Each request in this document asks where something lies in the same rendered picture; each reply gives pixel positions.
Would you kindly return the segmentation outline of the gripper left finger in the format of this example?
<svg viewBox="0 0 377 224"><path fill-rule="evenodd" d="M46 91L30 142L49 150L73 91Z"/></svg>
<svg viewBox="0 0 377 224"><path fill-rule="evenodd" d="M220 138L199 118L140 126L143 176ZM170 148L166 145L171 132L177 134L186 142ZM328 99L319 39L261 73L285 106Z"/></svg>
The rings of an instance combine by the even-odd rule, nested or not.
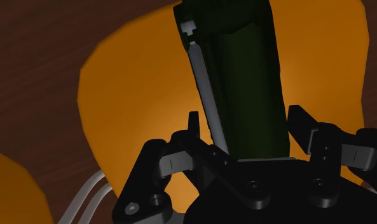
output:
<svg viewBox="0 0 377 224"><path fill-rule="evenodd" d="M200 139L198 112L169 142L151 139L141 149L112 212L114 224L265 224L266 184L243 174L246 164ZM165 188L182 172L199 196L183 214Z"/></svg>

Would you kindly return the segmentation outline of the dark green box with grey bar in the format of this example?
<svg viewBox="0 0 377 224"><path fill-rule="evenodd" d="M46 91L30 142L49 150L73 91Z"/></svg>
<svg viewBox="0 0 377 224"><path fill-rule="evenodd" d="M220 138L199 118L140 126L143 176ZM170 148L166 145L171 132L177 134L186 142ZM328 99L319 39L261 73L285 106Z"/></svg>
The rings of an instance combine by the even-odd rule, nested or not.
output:
<svg viewBox="0 0 377 224"><path fill-rule="evenodd" d="M288 157L270 0L181 0L173 12L213 143L237 160Z"/></svg>

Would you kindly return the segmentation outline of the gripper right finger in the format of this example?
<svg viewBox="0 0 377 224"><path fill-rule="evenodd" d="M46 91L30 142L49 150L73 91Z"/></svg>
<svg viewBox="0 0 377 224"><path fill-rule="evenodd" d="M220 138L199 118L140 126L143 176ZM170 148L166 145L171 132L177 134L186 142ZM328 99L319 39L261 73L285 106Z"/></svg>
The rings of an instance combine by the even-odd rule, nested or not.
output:
<svg viewBox="0 0 377 224"><path fill-rule="evenodd" d="M377 192L377 129L349 134L332 123L318 122L299 105L290 105L288 131L310 156L309 201L328 208L338 201L341 166L347 166Z"/></svg>

